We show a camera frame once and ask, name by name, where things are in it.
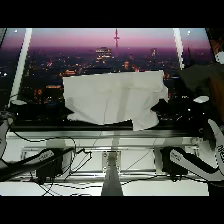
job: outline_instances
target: sky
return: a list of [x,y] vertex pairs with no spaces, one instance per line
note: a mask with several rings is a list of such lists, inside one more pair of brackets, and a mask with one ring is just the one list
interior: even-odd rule
[[[33,28],[31,47],[115,47],[116,28]],[[184,47],[210,48],[204,28],[180,28]],[[8,28],[4,47],[20,45],[25,28]],[[174,48],[172,28],[118,28],[120,47]]]

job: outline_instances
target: white cloth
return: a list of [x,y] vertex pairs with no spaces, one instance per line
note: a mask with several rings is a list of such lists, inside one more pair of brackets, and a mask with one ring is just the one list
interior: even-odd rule
[[133,130],[158,124],[150,109],[159,99],[168,101],[163,71],[125,72],[63,77],[68,119],[99,125],[132,120]]

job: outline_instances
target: city skyline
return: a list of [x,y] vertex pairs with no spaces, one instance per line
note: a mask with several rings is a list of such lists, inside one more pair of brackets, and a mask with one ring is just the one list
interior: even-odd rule
[[[116,28],[33,28],[30,48],[35,47],[115,47]],[[181,28],[183,45],[209,49],[204,28]],[[24,28],[9,28],[3,47],[18,46]],[[176,48],[172,28],[118,28],[119,47]]]

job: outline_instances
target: white vertical pole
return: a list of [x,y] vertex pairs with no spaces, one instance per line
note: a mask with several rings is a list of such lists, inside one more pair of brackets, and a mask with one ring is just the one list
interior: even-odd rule
[[179,58],[180,69],[182,70],[184,68],[184,64],[183,64],[183,58],[182,58],[183,43],[182,43],[181,35],[180,35],[180,28],[173,28],[173,32],[174,32],[174,38],[175,38],[175,42],[176,42],[177,55]]
[[24,41],[23,41],[22,50],[21,50],[20,56],[19,56],[19,61],[18,61],[18,65],[17,65],[16,75],[14,78],[14,83],[12,86],[12,91],[11,91],[11,95],[10,95],[11,98],[9,100],[9,104],[10,104],[11,100],[16,100],[18,97],[17,94],[19,94],[20,84],[22,81],[23,70],[24,70],[24,65],[26,62],[26,56],[27,56],[27,52],[29,49],[31,36],[32,36],[32,28],[26,28],[26,33],[25,33],[25,37],[24,37]]

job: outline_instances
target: cityscape backdrop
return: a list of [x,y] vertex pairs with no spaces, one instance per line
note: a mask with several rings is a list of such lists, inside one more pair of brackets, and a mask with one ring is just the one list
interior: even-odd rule
[[[9,28],[0,50],[0,89],[10,94],[25,29]],[[204,28],[181,28],[184,64],[214,61]],[[169,97],[179,63],[172,28],[33,28],[20,95],[63,102],[63,76],[164,70]]]

